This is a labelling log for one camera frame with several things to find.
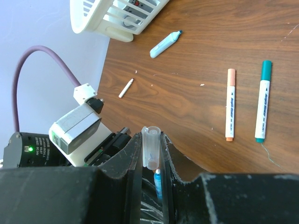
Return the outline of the light blue pen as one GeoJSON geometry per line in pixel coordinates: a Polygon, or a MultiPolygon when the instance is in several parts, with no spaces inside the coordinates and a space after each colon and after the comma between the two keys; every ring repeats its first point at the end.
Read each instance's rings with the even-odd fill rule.
{"type": "Polygon", "coordinates": [[[156,58],[158,55],[160,55],[162,52],[168,49],[172,44],[174,44],[182,33],[182,30],[170,33],[160,43],[158,43],[154,48],[150,50],[150,57],[156,58]]]}

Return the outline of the white plastic dish basket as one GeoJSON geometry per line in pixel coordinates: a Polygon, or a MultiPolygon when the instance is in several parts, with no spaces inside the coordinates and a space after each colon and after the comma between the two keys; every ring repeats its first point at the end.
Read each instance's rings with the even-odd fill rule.
{"type": "Polygon", "coordinates": [[[167,3],[167,0],[71,0],[71,27],[76,34],[95,32],[131,42],[167,3]]]}

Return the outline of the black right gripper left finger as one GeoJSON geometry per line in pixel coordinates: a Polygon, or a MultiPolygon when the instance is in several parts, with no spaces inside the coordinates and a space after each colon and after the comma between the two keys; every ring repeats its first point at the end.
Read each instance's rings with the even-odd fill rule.
{"type": "Polygon", "coordinates": [[[3,224],[138,224],[141,218],[142,137],[102,165],[33,165],[26,141],[44,135],[14,133],[0,170],[0,221],[3,224]]]}

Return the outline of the blue patterned pen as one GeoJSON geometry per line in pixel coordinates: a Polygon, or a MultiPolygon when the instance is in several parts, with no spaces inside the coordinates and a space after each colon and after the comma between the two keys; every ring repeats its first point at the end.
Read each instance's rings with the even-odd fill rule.
{"type": "Polygon", "coordinates": [[[154,173],[154,184],[157,194],[157,199],[161,203],[163,200],[163,194],[162,194],[162,183],[161,183],[161,174],[160,169],[156,169],[154,173]]]}

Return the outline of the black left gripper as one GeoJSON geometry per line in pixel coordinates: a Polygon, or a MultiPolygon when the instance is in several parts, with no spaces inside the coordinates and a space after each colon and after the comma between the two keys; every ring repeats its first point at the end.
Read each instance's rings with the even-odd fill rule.
{"type": "Polygon", "coordinates": [[[84,166],[99,166],[121,151],[130,141],[130,129],[124,127],[117,133],[111,133],[93,151],[84,158],[84,166]]]}

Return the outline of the white pen with orange tip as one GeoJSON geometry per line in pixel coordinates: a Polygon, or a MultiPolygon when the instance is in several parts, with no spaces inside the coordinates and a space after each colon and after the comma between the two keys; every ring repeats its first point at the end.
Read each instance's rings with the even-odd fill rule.
{"type": "Polygon", "coordinates": [[[235,69],[228,69],[227,98],[226,98],[226,141],[232,142],[235,129],[235,69]]]}

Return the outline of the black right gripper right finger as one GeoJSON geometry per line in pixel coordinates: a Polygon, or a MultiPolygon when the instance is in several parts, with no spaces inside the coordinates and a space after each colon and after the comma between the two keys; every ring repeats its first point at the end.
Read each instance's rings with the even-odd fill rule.
{"type": "Polygon", "coordinates": [[[296,224],[297,174],[209,173],[161,135],[166,224],[296,224]]]}

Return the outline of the small grey clear cap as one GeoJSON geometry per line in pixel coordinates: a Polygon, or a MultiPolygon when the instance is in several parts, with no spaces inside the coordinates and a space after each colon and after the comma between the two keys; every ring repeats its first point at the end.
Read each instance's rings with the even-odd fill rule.
{"type": "Polygon", "coordinates": [[[159,168],[161,130],[156,126],[142,128],[142,165],[149,170],[159,168]]]}

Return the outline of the white pen with pink tip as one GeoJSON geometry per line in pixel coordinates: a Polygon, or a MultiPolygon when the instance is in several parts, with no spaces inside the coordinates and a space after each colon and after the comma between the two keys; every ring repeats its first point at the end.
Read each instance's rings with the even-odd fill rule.
{"type": "Polygon", "coordinates": [[[128,81],[128,83],[126,84],[126,86],[123,88],[123,90],[120,92],[119,94],[119,98],[123,98],[123,96],[125,95],[125,93],[128,91],[128,89],[131,87],[132,83],[134,81],[134,78],[132,78],[130,81],[128,81]]]}

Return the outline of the white pen with teal tip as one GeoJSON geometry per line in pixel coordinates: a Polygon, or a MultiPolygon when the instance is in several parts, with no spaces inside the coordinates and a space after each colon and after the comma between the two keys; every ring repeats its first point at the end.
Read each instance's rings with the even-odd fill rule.
{"type": "Polygon", "coordinates": [[[269,60],[263,61],[259,85],[255,128],[255,139],[257,143],[263,143],[266,136],[266,122],[270,93],[271,70],[272,62],[269,60]]]}

